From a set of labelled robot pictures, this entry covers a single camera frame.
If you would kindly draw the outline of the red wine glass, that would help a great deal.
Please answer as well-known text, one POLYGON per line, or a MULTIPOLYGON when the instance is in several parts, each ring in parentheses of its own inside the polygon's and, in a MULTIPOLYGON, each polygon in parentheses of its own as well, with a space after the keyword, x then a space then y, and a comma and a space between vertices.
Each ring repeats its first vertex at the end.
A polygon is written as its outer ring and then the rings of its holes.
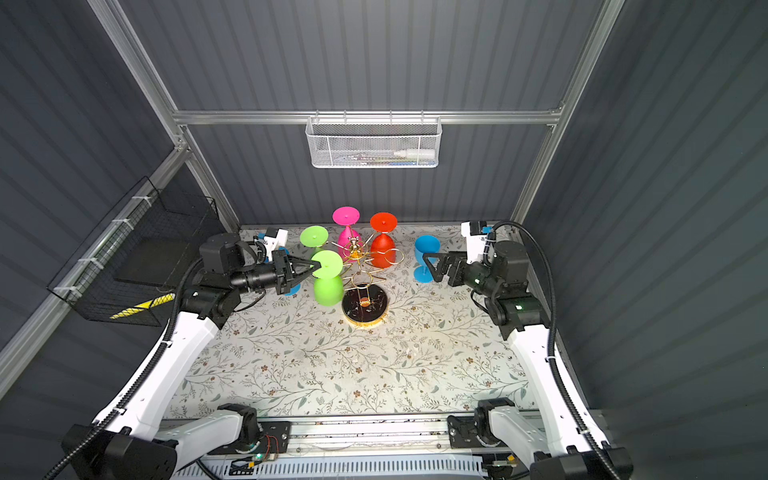
POLYGON ((397 227, 397 218, 389 212, 379 212, 370 220, 371 228, 377 235, 371 243, 372 264, 387 269, 396 264, 396 247, 390 233, 397 227))

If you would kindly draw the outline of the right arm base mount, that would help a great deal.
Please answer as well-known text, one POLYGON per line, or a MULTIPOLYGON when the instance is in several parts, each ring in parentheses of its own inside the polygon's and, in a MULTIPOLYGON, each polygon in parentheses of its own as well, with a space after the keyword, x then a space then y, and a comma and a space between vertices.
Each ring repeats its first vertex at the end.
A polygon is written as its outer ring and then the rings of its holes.
POLYGON ((490 429, 490 411, 497 407, 514 406, 509 398, 480 400, 471 416, 448 415, 447 430, 452 449, 506 447, 490 429))

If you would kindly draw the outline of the green wine glass front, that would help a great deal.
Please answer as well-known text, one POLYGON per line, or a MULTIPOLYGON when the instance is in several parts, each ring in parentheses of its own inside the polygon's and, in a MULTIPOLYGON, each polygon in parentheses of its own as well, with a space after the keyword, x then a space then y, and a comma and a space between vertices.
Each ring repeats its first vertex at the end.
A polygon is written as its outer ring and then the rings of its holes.
POLYGON ((312 256, 312 260, 321 265, 313 273, 315 300, 322 306, 338 304, 344 295, 344 282, 341 278, 344 262, 341 256, 334 251, 321 250, 312 256))

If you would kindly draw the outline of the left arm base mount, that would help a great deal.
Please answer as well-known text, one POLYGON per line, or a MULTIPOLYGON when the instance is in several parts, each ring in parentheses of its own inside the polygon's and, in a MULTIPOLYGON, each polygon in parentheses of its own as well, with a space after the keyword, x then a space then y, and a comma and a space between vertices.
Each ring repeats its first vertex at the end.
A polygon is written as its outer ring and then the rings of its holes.
POLYGON ((229 444, 209 452, 210 455, 225 454, 280 454, 287 452, 292 424, 289 421, 264 421, 254 407, 226 403, 218 411, 236 412, 242 417, 238 437, 229 444))

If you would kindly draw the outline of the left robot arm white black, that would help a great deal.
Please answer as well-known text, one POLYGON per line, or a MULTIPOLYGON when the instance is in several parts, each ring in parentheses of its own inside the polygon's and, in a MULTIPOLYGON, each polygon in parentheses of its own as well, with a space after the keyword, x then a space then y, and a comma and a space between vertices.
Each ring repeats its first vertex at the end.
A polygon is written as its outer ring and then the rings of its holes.
POLYGON ((72 467, 80 479, 169 479, 225 445, 256 446, 262 437, 254 408, 226 404, 178 431, 161 427, 164 412, 191 366, 236 312, 245 292, 289 292, 321 270, 317 260, 282 250, 287 233, 269 230, 246 243, 217 234, 180 280, 162 336, 115 398, 88 425, 62 441, 64 457, 47 473, 72 467))

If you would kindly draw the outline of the green wine glass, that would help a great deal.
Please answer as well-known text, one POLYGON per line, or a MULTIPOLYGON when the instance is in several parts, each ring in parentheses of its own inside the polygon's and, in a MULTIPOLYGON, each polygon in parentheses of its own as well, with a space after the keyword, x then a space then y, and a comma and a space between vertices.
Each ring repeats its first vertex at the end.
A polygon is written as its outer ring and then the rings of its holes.
POLYGON ((341 278, 344 262, 341 256, 334 251, 321 250, 312 256, 312 260, 321 265, 313 273, 315 300, 322 306, 338 304, 344 295, 344 282, 341 278))
POLYGON ((300 243, 312 254, 323 250, 329 238, 328 230, 321 225, 313 225, 305 228, 300 236, 300 243))

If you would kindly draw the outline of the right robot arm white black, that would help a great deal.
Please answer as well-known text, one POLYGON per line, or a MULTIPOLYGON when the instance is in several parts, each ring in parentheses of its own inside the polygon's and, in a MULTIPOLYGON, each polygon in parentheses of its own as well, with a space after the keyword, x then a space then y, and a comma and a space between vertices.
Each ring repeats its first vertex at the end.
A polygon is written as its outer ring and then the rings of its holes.
POLYGON ((488 260, 466 253, 425 253, 437 282, 467 286, 507 341, 529 381, 543 427, 537 429, 511 400, 485 400, 475 410, 478 438, 503 443, 533 479, 628 479, 634 466, 626 449, 611 445, 580 398, 554 339, 554 317, 528 292, 525 247, 500 241, 488 260))

